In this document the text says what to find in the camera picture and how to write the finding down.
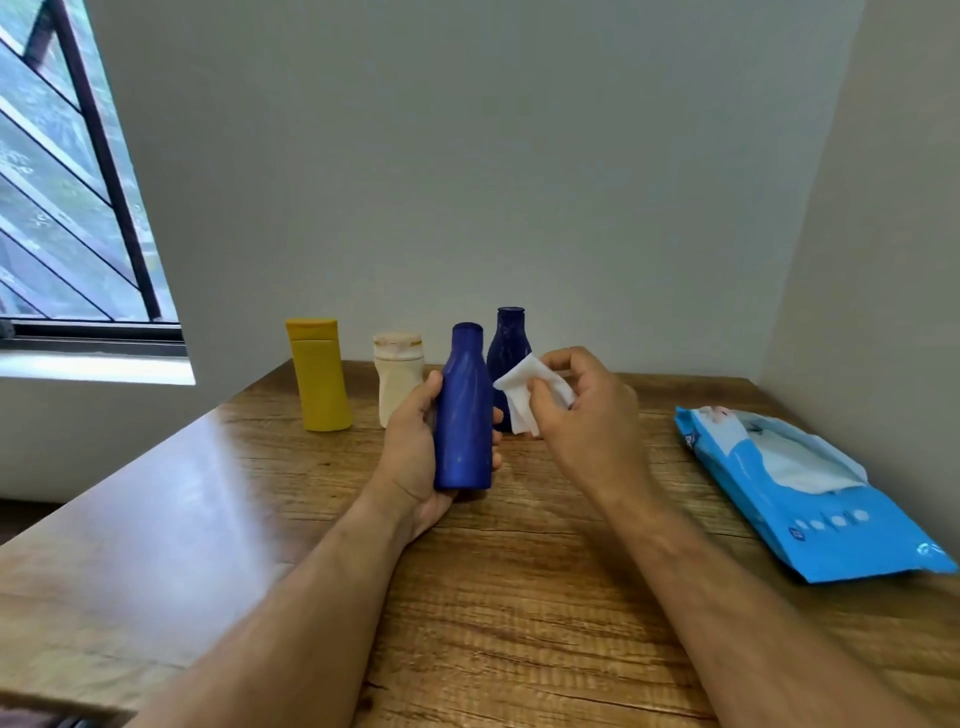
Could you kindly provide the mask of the person's right hand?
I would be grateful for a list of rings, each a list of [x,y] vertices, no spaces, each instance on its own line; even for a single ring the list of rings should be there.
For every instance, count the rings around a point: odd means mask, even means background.
[[[656,484],[634,389],[583,346],[555,349],[540,360],[555,372],[570,371],[574,380],[573,441],[544,441],[562,473],[606,515],[649,502]]]

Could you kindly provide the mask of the dark blue glossy bottle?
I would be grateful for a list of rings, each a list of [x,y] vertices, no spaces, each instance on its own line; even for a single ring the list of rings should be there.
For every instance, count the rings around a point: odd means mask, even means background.
[[[532,353],[525,331],[525,309],[504,306],[497,310],[496,328],[486,354],[486,369],[494,383]]]

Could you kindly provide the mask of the person's left hand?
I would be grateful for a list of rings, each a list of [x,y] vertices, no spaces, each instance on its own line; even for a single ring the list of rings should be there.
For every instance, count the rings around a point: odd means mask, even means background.
[[[402,435],[402,405],[391,414],[374,474],[364,489],[410,544],[450,510],[458,490],[437,490],[434,432]]]

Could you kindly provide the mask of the window with black frame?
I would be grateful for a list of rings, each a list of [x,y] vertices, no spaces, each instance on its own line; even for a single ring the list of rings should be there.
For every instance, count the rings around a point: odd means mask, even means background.
[[[186,358],[86,0],[0,0],[0,350]]]

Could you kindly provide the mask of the person's left forearm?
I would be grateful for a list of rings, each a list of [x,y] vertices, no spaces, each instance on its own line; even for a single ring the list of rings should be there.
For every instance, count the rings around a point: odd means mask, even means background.
[[[350,728],[416,503],[371,481],[314,549],[126,728]]]

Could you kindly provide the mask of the matte blue plastic bottle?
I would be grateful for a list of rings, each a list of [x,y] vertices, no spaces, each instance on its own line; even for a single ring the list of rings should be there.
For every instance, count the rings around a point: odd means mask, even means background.
[[[464,321],[453,326],[441,376],[434,427],[435,489],[488,490],[493,482],[494,389],[480,324]]]

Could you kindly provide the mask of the white wet wipe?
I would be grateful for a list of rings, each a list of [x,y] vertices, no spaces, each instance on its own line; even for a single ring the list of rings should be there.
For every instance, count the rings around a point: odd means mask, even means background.
[[[555,370],[549,369],[534,353],[528,353],[515,366],[501,375],[494,383],[494,391],[506,398],[506,414],[510,419],[512,434],[528,433],[541,437],[541,431],[531,408],[530,380],[544,381],[557,407],[569,410],[576,394],[570,384]]]

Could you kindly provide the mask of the cream plastic bottle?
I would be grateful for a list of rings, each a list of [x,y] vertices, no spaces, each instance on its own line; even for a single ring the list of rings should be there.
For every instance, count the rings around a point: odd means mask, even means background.
[[[395,410],[424,381],[423,336],[401,332],[376,334],[373,354],[379,380],[379,422],[385,429]]]

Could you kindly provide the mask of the yellow plastic bottle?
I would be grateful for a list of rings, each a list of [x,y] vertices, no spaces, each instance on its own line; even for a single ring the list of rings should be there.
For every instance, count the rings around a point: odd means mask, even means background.
[[[306,431],[345,431],[353,425],[335,319],[285,321]]]

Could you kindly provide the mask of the person's right forearm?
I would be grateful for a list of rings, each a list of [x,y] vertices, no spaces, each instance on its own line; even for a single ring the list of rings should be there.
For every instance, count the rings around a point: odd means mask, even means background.
[[[803,617],[644,469],[582,490],[674,628],[722,728],[935,728]]]

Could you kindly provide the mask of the blue wet wipes pack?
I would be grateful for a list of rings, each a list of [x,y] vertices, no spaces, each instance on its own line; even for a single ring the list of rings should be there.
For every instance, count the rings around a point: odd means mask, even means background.
[[[780,418],[677,407],[678,432],[774,555],[807,583],[960,566],[843,451]]]

